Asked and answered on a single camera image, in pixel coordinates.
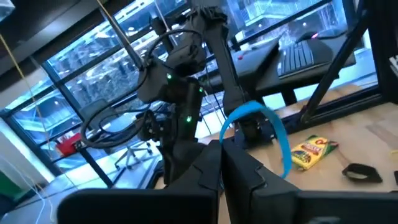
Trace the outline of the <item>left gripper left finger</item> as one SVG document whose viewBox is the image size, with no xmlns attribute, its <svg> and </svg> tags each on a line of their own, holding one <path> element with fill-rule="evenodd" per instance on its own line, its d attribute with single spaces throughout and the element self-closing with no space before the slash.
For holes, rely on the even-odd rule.
<svg viewBox="0 0 398 224">
<path fill-rule="evenodd" d="M 212 141 L 166 190 L 170 201 L 164 224 L 217 224 L 221 146 Z"/>
</svg>

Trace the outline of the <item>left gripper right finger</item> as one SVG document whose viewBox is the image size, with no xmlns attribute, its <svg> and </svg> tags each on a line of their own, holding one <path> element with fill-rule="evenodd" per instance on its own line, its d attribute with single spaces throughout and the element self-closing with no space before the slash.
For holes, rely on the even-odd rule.
<svg viewBox="0 0 398 224">
<path fill-rule="evenodd" d="M 231 224 L 293 224 L 299 189 L 229 139 L 222 178 Z"/>
</svg>

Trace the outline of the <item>light blue rubber band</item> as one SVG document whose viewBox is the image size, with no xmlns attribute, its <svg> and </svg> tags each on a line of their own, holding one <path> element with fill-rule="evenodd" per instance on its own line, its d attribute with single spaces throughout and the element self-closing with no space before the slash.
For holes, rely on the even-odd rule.
<svg viewBox="0 0 398 224">
<path fill-rule="evenodd" d="M 285 179 L 289 175 L 289 172 L 293 166 L 288 134 L 282 120 L 275 112 L 273 112 L 268 107 L 258 103 L 257 101 L 248 101 L 247 103 L 244 103 L 243 105 L 237 107 L 223 123 L 219 135 L 219 142 L 220 144 L 223 143 L 223 137 L 231 123 L 255 112 L 261 112 L 270 121 L 271 125 L 274 128 L 276 136 L 278 137 L 284 168 L 284 171 L 280 175 L 280 177 Z"/>
</svg>

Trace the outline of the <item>yellow crayon box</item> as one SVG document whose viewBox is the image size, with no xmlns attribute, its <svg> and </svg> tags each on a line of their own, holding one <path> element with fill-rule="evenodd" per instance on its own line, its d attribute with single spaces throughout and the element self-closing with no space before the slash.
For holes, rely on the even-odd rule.
<svg viewBox="0 0 398 224">
<path fill-rule="evenodd" d="M 292 148 L 293 168 L 296 170 L 309 170 L 338 146 L 339 143 L 336 141 L 311 135 L 304 142 Z"/>
</svg>

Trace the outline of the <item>grey office chair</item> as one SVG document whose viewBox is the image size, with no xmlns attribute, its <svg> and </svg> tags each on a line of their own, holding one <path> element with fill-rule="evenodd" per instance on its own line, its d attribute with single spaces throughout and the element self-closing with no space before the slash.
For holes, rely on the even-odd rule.
<svg viewBox="0 0 398 224">
<path fill-rule="evenodd" d="M 147 109 L 147 106 L 139 106 L 117 111 L 109 106 L 94 116 L 94 113 L 105 107 L 107 103 L 105 99 L 99 99 L 81 109 L 85 121 L 93 118 L 87 125 L 91 132 L 86 132 L 86 138 L 92 142 L 118 141 L 123 134 L 136 127 L 133 124 L 134 115 L 143 113 Z"/>
</svg>

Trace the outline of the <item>dark grey side desk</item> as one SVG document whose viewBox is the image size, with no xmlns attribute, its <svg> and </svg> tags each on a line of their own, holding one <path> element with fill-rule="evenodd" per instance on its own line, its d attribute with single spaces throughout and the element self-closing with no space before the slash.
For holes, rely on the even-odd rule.
<svg viewBox="0 0 398 224">
<path fill-rule="evenodd" d="M 251 91 L 265 74 L 268 66 L 279 52 L 279 39 L 280 37 L 276 37 L 253 49 L 232 53 L 239 84 L 243 90 Z"/>
</svg>

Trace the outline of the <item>red storage box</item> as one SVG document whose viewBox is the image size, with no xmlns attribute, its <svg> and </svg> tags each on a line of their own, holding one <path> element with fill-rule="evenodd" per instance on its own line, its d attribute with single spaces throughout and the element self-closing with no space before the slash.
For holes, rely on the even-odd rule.
<svg viewBox="0 0 398 224">
<path fill-rule="evenodd" d="M 62 156 L 72 155 L 78 152 L 82 147 L 83 144 L 80 133 L 76 133 L 71 137 L 63 137 L 61 141 L 56 144 L 56 148 Z"/>
</svg>

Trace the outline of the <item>black keyboard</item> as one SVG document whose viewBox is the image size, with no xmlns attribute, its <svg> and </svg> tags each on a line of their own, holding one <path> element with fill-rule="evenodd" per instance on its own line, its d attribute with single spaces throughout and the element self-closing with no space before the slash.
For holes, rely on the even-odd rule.
<svg viewBox="0 0 398 224">
<path fill-rule="evenodd" d="M 327 74 L 345 40 L 346 34 L 335 39 L 308 39 L 283 47 L 258 80 L 256 92 L 266 96 L 318 83 Z"/>
</svg>

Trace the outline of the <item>black computer mouse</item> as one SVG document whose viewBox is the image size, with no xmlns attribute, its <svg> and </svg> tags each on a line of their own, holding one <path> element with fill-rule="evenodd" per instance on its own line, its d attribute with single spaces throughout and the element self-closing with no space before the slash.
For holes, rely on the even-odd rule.
<svg viewBox="0 0 398 224">
<path fill-rule="evenodd" d="M 319 32 L 308 31 L 308 32 L 302 34 L 295 42 L 299 43 L 301 41 L 308 40 L 308 39 L 320 39 L 320 40 L 335 39 L 337 37 L 345 35 L 346 32 L 347 32 L 347 30 L 342 30 L 342 29 L 328 29 L 328 30 L 322 30 Z"/>
</svg>

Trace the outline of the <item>black aluminium rig frame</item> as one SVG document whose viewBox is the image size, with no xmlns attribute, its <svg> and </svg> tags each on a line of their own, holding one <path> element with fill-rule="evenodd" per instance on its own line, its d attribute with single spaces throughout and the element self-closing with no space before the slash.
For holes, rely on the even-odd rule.
<svg viewBox="0 0 398 224">
<path fill-rule="evenodd" d="M 357 24 L 334 56 L 308 103 L 298 112 L 282 118 L 284 125 L 275 128 L 292 134 L 333 121 L 383 103 L 398 105 L 398 0 L 359 0 Z M 378 84 L 321 104 L 338 72 L 353 53 L 354 46 L 369 31 Z"/>
</svg>

